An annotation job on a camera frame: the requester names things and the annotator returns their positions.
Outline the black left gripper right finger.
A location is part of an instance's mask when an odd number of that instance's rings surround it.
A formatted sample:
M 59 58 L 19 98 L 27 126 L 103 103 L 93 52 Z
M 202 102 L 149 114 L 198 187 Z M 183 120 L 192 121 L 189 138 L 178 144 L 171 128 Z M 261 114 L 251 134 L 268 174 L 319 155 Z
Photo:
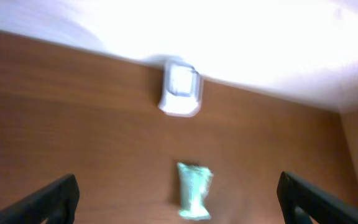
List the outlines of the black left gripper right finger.
M 358 209 L 291 172 L 283 171 L 277 197 L 286 224 L 358 224 Z

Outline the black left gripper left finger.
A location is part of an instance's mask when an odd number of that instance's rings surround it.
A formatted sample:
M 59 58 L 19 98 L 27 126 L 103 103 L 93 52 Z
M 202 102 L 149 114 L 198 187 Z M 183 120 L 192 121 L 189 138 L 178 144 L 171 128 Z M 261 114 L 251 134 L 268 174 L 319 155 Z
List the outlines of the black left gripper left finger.
M 76 178 L 67 174 L 0 210 L 0 224 L 73 224 L 79 199 Z

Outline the teal snack packet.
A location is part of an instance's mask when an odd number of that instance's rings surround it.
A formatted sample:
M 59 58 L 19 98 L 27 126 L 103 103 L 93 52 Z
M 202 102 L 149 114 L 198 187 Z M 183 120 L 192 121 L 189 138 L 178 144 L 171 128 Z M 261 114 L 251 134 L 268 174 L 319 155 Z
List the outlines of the teal snack packet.
M 180 179 L 179 216 L 185 220 L 210 220 L 211 215 L 204 205 L 214 174 L 208 167 L 177 163 Z

